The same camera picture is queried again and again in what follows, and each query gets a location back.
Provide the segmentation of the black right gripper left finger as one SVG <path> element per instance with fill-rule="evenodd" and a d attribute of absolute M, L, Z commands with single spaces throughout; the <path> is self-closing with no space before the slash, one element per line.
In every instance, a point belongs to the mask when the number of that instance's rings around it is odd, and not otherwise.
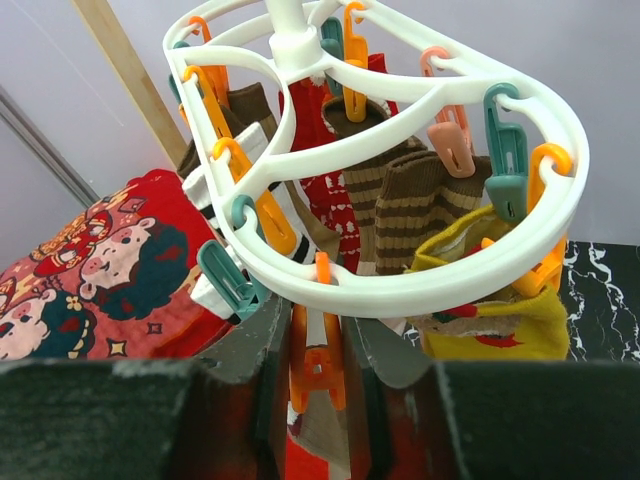
<path fill-rule="evenodd" d="M 281 479 L 290 304 L 196 359 L 1 366 L 5 479 Z"/>

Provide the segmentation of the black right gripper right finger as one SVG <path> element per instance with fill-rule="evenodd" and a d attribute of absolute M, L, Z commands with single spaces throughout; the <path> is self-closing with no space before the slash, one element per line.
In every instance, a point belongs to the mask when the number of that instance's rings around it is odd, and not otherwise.
<path fill-rule="evenodd" d="M 436 361 L 342 321 L 355 479 L 635 479 L 639 367 Z"/>

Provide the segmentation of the taupe ribbed sock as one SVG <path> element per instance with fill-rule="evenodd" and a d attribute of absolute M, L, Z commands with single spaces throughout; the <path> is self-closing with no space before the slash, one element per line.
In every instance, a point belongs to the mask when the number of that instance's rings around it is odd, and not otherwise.
<path fill-rule="evenodd" d="M 310 454 L 328 463 L 330 479 L 350 477 L 346 411 L 336 411 L 329 392 L 313 391 L 306 411 L 298 414 L 288 405 L 290 438 Z"/>

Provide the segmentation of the tan sock brown cuff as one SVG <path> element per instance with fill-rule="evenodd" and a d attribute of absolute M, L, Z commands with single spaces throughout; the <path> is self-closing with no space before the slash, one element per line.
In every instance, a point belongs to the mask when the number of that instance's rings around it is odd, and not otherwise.
<path fill-rule="evenodd" d="M 230 90 L 228 102 L 229 106 L 222 105 L 221 110 L 233 137 L 257 122 L 261 125 L 267 139 L 273 138 L 277 123 L 260 82 L 255 82 L 241 89 Z M 199 165 L 198 152 L 194 141 L 191 140 L 177 167 L 177 174 L 185 179 Z"/>
<path fill-rule="evenodd" d="M 285 181 L 284 185 L 291 198 L 293 207 L 302 221 L 310 239 L 316 247 L 328 254 L 329 259 L 337 261 L 339 258 L 340 236 L 337 232 L 326 227 L 303 201 L 301 187 L 296 181 Z"/>

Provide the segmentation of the white round clip hanger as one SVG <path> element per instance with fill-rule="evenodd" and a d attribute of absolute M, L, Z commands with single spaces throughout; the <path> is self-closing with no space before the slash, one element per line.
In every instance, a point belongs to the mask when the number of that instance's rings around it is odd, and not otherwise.
<path fill-rule="evenodd" d="M 378 1 L 270 1 L 265 14 L 163 50 L 223 239 L 199 252 L 242 319 L 271 296 L 360 319 L 555 304 L 569 224 L 587 183 L 586 132 L 541 82 Z M 209 67 L 266 75 L 281 119 L 250 155 Z M 338 173 L 354 210 L 354 266 L 294 258 L 276 186 Z"/>

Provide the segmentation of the red christmas sock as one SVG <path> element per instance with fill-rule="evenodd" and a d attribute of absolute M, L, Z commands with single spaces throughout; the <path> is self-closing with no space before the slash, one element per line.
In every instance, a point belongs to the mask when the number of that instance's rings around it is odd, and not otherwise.
<path fill-rule="evenodd" d="M 382 74 L 370 67 L 383 63 L 382 54 L 372 55 L 361 64 L 325 53 L 307 79 L 288 86 L 296 115 L 292 154 L 308 162 L 299 180 L 301 190 L 311 212 L 339 234 L 342 266 L 353 274 L 357 274 L 360 258 L 360 234 L 342 170 L 394 147 L 386 127 L 397 124 L 393 116 L 398 109 L 394 102 L 366 97 L 365 119 L 352 122 L 345 102 L 353 93 L 330 96 L 327 82 L 336 67 L 342 75 L 354 73 L 360 79 L 380 80 Z"/>

